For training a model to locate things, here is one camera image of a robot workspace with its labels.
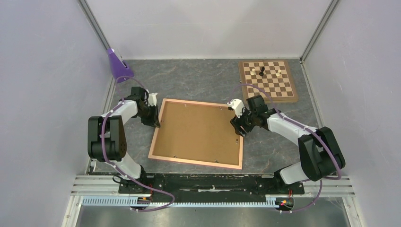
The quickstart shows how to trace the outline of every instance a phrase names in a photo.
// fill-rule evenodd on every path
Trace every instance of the wooden picture frame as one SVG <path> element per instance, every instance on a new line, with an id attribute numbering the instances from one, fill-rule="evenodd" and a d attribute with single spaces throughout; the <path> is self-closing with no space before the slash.
<path id="1" fill-rule="evenodd" d="M 225 144 L 228 144 L 228 146 L 230 147 L 230 149 L 228 150 L 233 150 L 233 147 L 235 149 L 237 149 L 238 147 L 238 162 L 233 162 L 230 164 L 225 163 L 225 161 L 217 161 L 215 160 L 215 162 L 212 161 L 200 161 L 200 160 L 193 160 L 193 159 L 187 159 L 187 158 L 180 158 L 180 157 L 175 157 L 175 155 L 172 157 L 171 154 L 169 155 L 158 155 L 158 151 L 156 150 L 163 150 L 163 152 L 165 150 L 168 149 L 173 149 L 173 146 L 177 146 L 177 144 L 180 143 L 180 140 L 182 138 L 169 138 L 169 139 L 160 139 L 160 141 L 164 141 L 164 144 L 169 143 L 171 140 L 178 140 L 178 142 L 174 142 L 173 145 L 171 146 L 161 146 L 158 145 L 158 139 L 162 138 L 162 137 L 172 137 L 171 134 L 174 133 L 181 133 L 182 130 L 179 130 L 177 128 L 175 128 L 175 125 L 171 125 L 172 124 L 172 119 L 167 119 L 167 121 L 169 121 L 170 125 L 167 124 L 167 122 L 165 122 L 165 115 L 166 117 L 170 117 L 172 118 L 172 109 L 173 107 L 171 107 L 169 109 L 170 113 L 166 113 L 166 110 L 168 109 L 167 106 L 175 106 L 174 109 L 180 108 L 180 114 L 174 114 L 174 117 L 180 117 L 180 121 L 178 124 L 185 124 L 185 127 L 188 131 L 194 132 L 193 134 L 196 134 L 198 130 L 196 127 L 198 128 L 205 128 L 207 127 L 205 124 L 211 124 L 209 121 L 216 121 L 216 123 L 213 125 L 212 129 L 207 130 L 207 132 L 210 133 L 219 133 L 220 136 L 217 136 L 218 138 L 216 138 L 217 140 L 224 140 L 224 142 L 222 143 L 221 141 L 219 141 L 219 143 L 216 143 L 215 141 L 211 141 L 214 140 L 215 137 L 211 136 L 209 133 L 205 132 L 200 132 L 201 136 L 207 137 L 208 142 L 207 143 L 202 143 L 200 142 L 200 146 L 205 146 L 205 144 L 213 144 L 214 143 L 214 147 L 217 147 L 220 151 L 223 151 L 223 153 L 226 153 L 227 155 L 224 156 L 224 154 L 217 153 L 217 152 L 209 152 L 209 153 L 213 153 L 213 155 L 215 156 L 219 156 L 221 159 L 225 159 L 225 157 L 228 157 L 228 151 L 227 149 L 222 149 L 221 146 L 225 146 Z M 190 124 L 190 123 L 185 123 L 188 120 L 184 119 L 185 117 L 191 118 L 193 116 L 196 116 L 197 113 L 199 113 L 200 108 L 199 107 L 214 107 L 214 108 L 201 108 L 202 111 L 205 111 L 205 113 L 207 111 L 210 111 L 212 117 L 207 118 L 208 121 L 207 122 L 198 122 L 198 126 L 194 125 L 194 124 Z M 195 111 L 193 112 L 194 114 L 187 114 L 184 113 L 186 110 L 188 111 Z M 160 120 L 160 124 L 161 124 L 161 128 L 156 128 L 155 129 L 155 133 L 153 135 L 153 140 L 152 140 L 152 144 L 150 146 L 150 151 L 149 151 L 149 156 L 148 158 L 153 158 L 153 159 L 159 159 L 159 160 L 165 160 L 165 161 L 174 161 L 174 162 L 181 162 L 181 163 L 188 163 L 188 164 L 197 164 L 197 165 L 206 165 L 206 166 L 215 166 L 215 167 L 225 167 L 225 168 L 232 168 L 232 169 L 242 169 L 242 164 L 243 164 L 243 143 L 244 143 L 244 139 L 242 136 L 235 134 L 235 130 L 232 127 L 231 123 L 229 122 L 231 118 L 233 118 L 235 116 L 234 111 L 230 111 L 228 110 L 228 107 L 226 104 L 216 104 L 216 103 L 205 103 L 205 102 L 195 102 L 195 101 L 185 101 L 185 100 L 176 100 L 176 99 L 163 99 L 162 105 L 160 107 L 160 112 L 159 112 L 159 120 Z M 183 137 L 188 137 L 188 133 L 181 133 L 181 136 Z M 193 149 L 196 150 L 198 147 L 196 147 L 196 144 L 191 144 L 191 146 L 193 146 Z"/>

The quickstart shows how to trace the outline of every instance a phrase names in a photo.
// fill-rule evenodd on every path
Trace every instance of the metal frame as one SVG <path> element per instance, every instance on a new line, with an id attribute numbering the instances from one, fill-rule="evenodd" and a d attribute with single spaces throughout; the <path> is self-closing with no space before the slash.
<path id="1" fill-rule="evenodd" d="M 302 56 L 300 57 L 300 63 L 302 67 L 302 71 L 304 73 L 304 77 L 306 80 L 306 84 L 308 87 L 309 94 L 311 96 L 312 104 L 314 107 L 314 111 L 318 120 L 318 125 L 321 127 L 323 125 L 322 119 L 320 117 L 319 107 L 316 103 L 314 98 L 313 90 L 310 86 L 308 76 L 305 71 L 304 62 L 305 59 L 308 57 L 311 49 L 313 48 L 314 44 L 316 43 L 317 39 L 319 38 L 322 30 L 327 24 L 328 19 L 332 15 L 333 11 L 338 5 L 340 0 L 332 0 L 325 11 L 319 25 L 317 26 L 314 34 L 312 35 L 308 45 L 306 46 Z M 82 7 L 85 15 L 87 16 L 91 26 L 93 27 L 96 35 L 99 37 L 100 41 L 102 42 L 105 49 L 109 49 L 110 45 L 100 28 L 95 16 L 93 15 L 88 3 L 86 0 L 78 0 L 80 6 Z M 113 99 L 113 94 L 115 90 L 115 80 L 112 78 L 107 97 L 105 100 L 105 104 L 103 107 L 103 112 L 105 113 L 110 109 L 111 102 Z M 88 168 L 87 173 L 93 171 L 96 166 L 95 159 L 89 159 L 88 161 Z M 104 204 L 104 202 L 115 202 L 119 201 L 118 204 L 113 205 L 124 205 L 127 206 L 128 202 L 135 203 L 136 198 L 150 196 L 150 194 L 119 194 L 118 193 L 119 185 L 112 181 L 111 175 L 78 175 L 74 182 L 70 200 L 67 206 L 66 213 L 64 215 L 64 219 L 62 222 L 63 227 L 75 227 L 78 221 L 79 212 L 82 206 L 88 204 L 89 199 L 100 199 L 99 202 L 91 200 L 91 205 L 111 205 L 111 204 Z M 312 198 L 316 195 L 317 191 L 319 190 L 319 183 L 318 182 L 306 182 L 304 183 L 305 194 L 304 195 L 294 195 L 294 197 L 308 197 Z M 323 189 L 320 195 L 321 197 L 341 197 L 344 202 L 345 210 L 351 224 L 351 227 L 364 227 L 366 226 L 361 220 L 361 213 L 358 207 L 358 203 L 356 201 L 355 193 L 352 188 L 351 182 L 349 177 L 343 176 L 343 178 L 339 181 L 330 181 L 330 180 L 323 180 Z M 283 195 L 266 195 L 266 204 L 252 204 L 252 203 L 238 203 L 238 204 L 178 204 L 175 203 L 173 206 L 186 206 L 186 207 L 198 207 L 198 206 L 231 206 L 231 207 L 266 207 L 269 205 L 269 201 L 276 197 L 285 197 Z M 162 204 L 151 204 L 151 206 L 160 206 Z"/>
<path id="2" fill-rule="evenodd" d="M 93 27 L 93 30 L 95 31 L 97 37 L 99 37 L 100 41 L 103 44 L 103 47 L 107 50 L 110 49 L 110 44 L 107 41 L 102 29 L 99 26 L 99 23 L 97 22 L 95 16 L 92 13 L 92 10 L 90 9 L 88 3 L 86 0 L 78 0 L 78 3 L 82 7 L 82 10 L 84 11 L 86 17 L 88 18 L 90 24 Z"/>
<path id="3" fill-rule="evenodd" d="M 62 227 L 75 227 L 79 211 L 84 205 L 129 206 L 131 203 L 136 204 L 138 197 L 150 196 L 150 194 L 119 194 L 119 185 L 112 180 L 112 177 L 111 175 L 77 175 Z M 294 195 L 294 197 L 313 198 L 317 194 L 319 186 L 319 182 L 305 182 L 305 194 Z M 172 207 L 271 207 L 272 201 L 277 197 L 286 196 L 266 195 L 266 203 L 174 203 Z M 361 222 L 354 189 L 348 176 L 343 176 L 338 181 L 323 179 L 323 189 L 320 197 L 341 197 L 344 201 L 351 227 L 365 226 Z M 161 205 L 163 204 L 152 203 L 149 206 Z"/>
<path id="4" fill-rule="evenodd" d="M 316 40 L 319 38 L 320 34 L 322 33 L 324 27 L 327 24 L 327 21 L 333 14 L 333 11 L 336 9 L 339 1 L 340 0 L 331 0 L 329 6 L 326 9 L 326 12 L 323 14 L 322 19 L 320 20 L 316 30 L 314 31 L 312 38 L 309 40 L 308 45 L 306 45 L 306 48 L 301 55 L 301 58 L 300 58 L 301 64 L 303 64 L 305 59 L 308 57 L 309 53 L 311 52 L 311 49 L 313 48 L 314 44 L 316 43 Z"/>

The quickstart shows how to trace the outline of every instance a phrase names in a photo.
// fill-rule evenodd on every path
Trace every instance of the black chess piece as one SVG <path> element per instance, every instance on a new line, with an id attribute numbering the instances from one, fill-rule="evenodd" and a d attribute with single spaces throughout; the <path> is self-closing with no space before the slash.
<path id="1" fill-rule="evenodd" d="M 259 72 L 259 76 L 263 76 L 263 72 L 264 72 L 264 66 L 261 68 L 261 71 Z"/>

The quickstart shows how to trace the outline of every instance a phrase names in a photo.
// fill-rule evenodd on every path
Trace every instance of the white bracket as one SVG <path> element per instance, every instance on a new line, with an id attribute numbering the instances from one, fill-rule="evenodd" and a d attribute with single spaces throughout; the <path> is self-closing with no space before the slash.
<path id="1" fill-rule="evenodd" d="M 135 116 L 138 113 L 137 103 L 132 100 L 125 100 L 118 102 L 122 106 L 118 108 L 116 111 L 112 112 L 110 117 L 121 115 L 122 124 L 125 124 L 131 117 Z"/>
<path id="2" fill-rule="evenodd" d="M 284 118 L 289 118 L 283 113 L 281 113 L 281 115 Z M 299 123 L 299 124 L 303 125 L 304 128 L 306 127 L 312 131 L 316 131 L 315 127 L 310 127 L 310 126 L 304 125 L 302 123 Z M 305 131 L 304 129 L 301 129 L 298 126 L 295 126 L 295 125 L 291 124 L 290 122 L 283 120 L 277 113 L 273 114 L 272 116 L 270 116 L 267 119 L 267 125 L 268 125 L 270 131 L 284 136 L 285 138 L 287 138 L 288 140 L 290 140 L 297 146 L 298 146 L 298 138 L 299 137 L 301 137 L 302 135 L 310 134 L 309 132 Z"/>
<path id="3" fill-rule="evenodd" d="M 228 102 L 227 105 L 235 111 L 235 114 L 238 118 L 242 116 L 245 106 L 240 99 L 233 99 Z"/>
<path id="4" fill-rule="evenodd" d="M 156 106 L 157 105 L 157 99 L 156 99 L 157 93 L 150 93 L 148 97 L 148 106 Z"/>

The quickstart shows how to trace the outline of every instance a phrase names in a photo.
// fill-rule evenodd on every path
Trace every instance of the white wall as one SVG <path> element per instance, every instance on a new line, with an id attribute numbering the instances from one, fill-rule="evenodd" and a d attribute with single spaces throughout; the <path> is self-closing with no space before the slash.
<path id="1" fill-rule="evenodd" d="M 110 79 L 76 0 L 1 1 L 1 226 L 61 225 Z"/>
<path id="2" fill-rule="evenodd" d="M 124 59 L 300 57 L 330 0 L 87 0 Z"/>
<path id="3" fill-rule="evenodd" d="M 401 1 L 341 1 L 306 59 L 368 226 L 401 226 Z"/>

